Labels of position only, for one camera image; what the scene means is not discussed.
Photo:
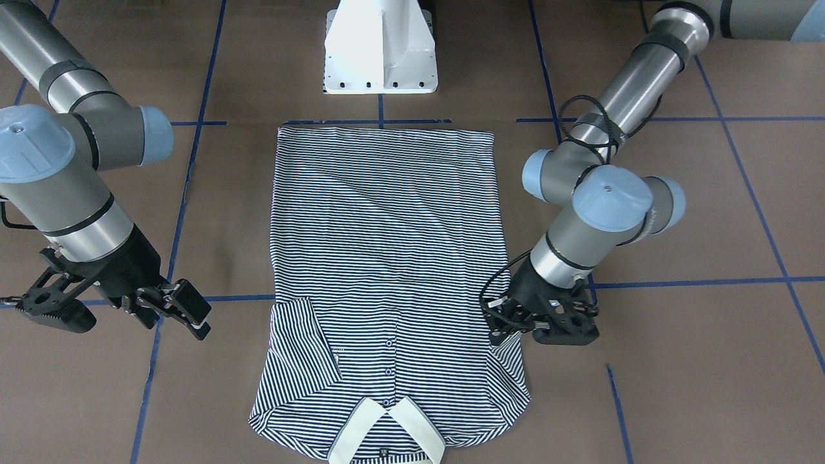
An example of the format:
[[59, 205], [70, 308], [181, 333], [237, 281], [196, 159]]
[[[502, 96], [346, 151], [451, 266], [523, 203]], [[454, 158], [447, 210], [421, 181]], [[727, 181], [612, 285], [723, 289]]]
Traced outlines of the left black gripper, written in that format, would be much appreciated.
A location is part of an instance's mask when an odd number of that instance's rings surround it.
[[525, 259], [510, 281], [506, 298], [483, 298], [483, 319], [489, 341], [500, 346], [510, 335], [532, 334], [545, 345], [584, 346], [597, 340], [598, 308], [590, 302], [585, 282], [554, 287]]

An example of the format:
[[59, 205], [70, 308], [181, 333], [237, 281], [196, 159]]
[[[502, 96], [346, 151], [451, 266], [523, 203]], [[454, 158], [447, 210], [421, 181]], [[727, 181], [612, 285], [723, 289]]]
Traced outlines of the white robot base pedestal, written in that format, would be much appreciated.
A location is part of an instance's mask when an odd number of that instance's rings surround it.
[[328, 94], [428, 94], [439, 87], [433, 1], [341, 1], [326, 15]]

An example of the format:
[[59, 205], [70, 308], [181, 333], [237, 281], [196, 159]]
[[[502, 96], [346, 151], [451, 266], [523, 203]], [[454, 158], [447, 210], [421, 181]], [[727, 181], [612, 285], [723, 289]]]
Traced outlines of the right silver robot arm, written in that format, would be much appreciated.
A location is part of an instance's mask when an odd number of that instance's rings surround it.
[[159, 254], [99, 175], [168, 158], [171, 122], [127, 103], [32, 2], [3, 1], [1, 23], [3, 55], [48, 104], [2, 109], [2, 202], [49, 242], [44, 273], [8, 303], [82, 334], [95, 326], [80, 300], [92, 287], [145, 328], [167, 317], [203, 340], [209, 303], [191, 282], [161, 275]]

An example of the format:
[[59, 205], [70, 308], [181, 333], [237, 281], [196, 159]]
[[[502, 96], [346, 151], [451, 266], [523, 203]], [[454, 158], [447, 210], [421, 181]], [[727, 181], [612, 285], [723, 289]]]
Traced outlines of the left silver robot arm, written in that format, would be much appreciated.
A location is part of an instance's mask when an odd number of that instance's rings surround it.
[[580, 102], [586, 108], [571, 126], [560, 126], [558, 146], [525, 162], [525, 191], [561, 212], [516, 259], [507, 290], [480, 295], [494, 346], [518, 334], [545, 345], [587, 345], [599, 337], [599, 311], [587, 288], [592, 271], [617, 247], [672, 228], [686, 211], [677, 182], [622, 168], [618, 153], [714, 39], [821, 42], [823, 2], [666, 1], [648, 28], [598, 96], [563, 103], [559, 113]]

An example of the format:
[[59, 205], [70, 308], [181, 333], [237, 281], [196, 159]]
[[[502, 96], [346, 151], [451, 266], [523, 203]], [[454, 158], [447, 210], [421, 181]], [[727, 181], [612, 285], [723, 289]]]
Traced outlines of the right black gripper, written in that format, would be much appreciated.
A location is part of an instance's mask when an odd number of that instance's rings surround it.
[[77, 297], [96, 287], [147, 329], [165, 317], [185, 325], [197, 340], [210, 332], [211, 305], [188, 280], [169, 283], [161, 276], [161, 258], [139, 227], [133, 227], [118, 249], [91, 262], [72, 262], [49, 247], [41, 255], [49, 267], [14, 304], [33, 323], [74, 334], [88, 332], [97, 319]]

